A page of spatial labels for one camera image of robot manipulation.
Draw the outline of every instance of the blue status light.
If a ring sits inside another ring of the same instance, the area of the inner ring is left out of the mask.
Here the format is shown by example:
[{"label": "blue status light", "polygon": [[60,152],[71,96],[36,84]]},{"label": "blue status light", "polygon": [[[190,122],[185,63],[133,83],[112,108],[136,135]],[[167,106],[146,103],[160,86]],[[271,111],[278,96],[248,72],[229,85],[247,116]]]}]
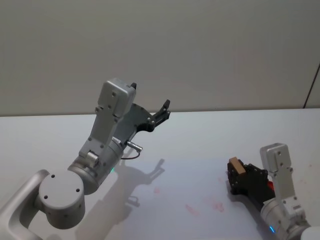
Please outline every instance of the blue status light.
[{"label": "blue status light", "polygon": [[271,230],[271,232],[272,232],[273,234],[276,233],[276,231],[274,230],[274,228],[273,228],[272,226],[269,226],[269,228],[270,228],[270,230]]}]

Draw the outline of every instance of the cylindrical joint cap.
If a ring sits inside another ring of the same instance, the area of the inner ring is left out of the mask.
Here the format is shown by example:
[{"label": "cylindrical joint cap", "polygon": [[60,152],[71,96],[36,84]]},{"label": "cylindrical joint cap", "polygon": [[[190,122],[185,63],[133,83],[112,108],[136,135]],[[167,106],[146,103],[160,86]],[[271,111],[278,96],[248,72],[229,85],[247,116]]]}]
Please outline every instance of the cylindrical joint cap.
[{"label": "cylindrical joint cap", "polygon": [[48,175],[40,184],[39,199],[49,223],[57,229],[72,228],[85,215],[84,184],[72,171]]}]

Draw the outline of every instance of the black cable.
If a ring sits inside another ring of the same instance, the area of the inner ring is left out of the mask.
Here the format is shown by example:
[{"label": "black cable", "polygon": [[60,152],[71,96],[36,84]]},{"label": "black cable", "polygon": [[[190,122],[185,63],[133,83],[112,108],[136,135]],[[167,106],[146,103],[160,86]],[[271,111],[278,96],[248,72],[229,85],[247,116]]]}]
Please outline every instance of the black cable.
[{"label": "black cable", "polygon": [[133,156],[133,157],[122,157],[122,160],[132,160],[132,159],[137,159],[138,157],[140,157],[140,152],[138,152],[137,156]]},{"label": "black cable", "polygon": [[306,106],[307,106],[307,102],[308,102],[308,99],[309,99],[309,97],[310,97],[311,90],[312,90],[312,88],[313,88],[313,87],[314,87],[314,85],[315,85],[315,81],[316,81],[316,78],[317,78],[317,76],[318,76],[319,69],[320,69],[320,63],[319,63],[318,69],[316,70],[316,73],[315,73],[315,76],[314,76],[313,82],[312,82],[312,84],[311,84],[311,87],[310,87],[310,90],[309,90],[308,96],[306,97],[306,100],[305,100],[305,102],[304,102],[304,105],[303,105],[303,108],[304,108],[304,109],[305,109],[305,108],[306,108]]}]

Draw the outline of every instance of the white table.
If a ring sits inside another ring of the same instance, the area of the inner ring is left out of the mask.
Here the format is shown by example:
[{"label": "white table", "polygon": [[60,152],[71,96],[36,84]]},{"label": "white table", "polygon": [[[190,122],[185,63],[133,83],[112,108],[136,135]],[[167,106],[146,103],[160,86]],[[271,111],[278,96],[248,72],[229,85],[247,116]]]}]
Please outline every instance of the white table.
[{"label": "white table", "polygon": [[[65,170],[94,119],[0,118],[2,202],[36,171]],[[79,225],[55,229],[39,212],[30,229],[45,240],[271,239],[259,213],[228,193],[226,169],[234,156],[262,167],[259,149],[276,142],[289,146],[296,195],[309,223],[320,226],[320,109],[172,113],[134,142],[143,146],[140,158],[86,196]],[[152,179],[160,160],[164,172]]]}]

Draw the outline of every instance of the wooden block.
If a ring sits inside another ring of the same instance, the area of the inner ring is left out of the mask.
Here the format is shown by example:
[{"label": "wooden block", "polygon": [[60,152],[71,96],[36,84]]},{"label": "wooden block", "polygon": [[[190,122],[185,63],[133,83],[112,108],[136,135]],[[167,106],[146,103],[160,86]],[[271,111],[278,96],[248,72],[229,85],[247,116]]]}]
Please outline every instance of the wooden block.
[{"label": "wooden block", "polygon": [[236,172],[240,175],[240,174],[244,174],[246,172],[246,170],[244,169],[244,167],[241,165],[241,163],[239,162],[237,157],[233,157],[229,159],[229,163],[232,164],[232,166],[234,167],[234,169],[236,170]]}]

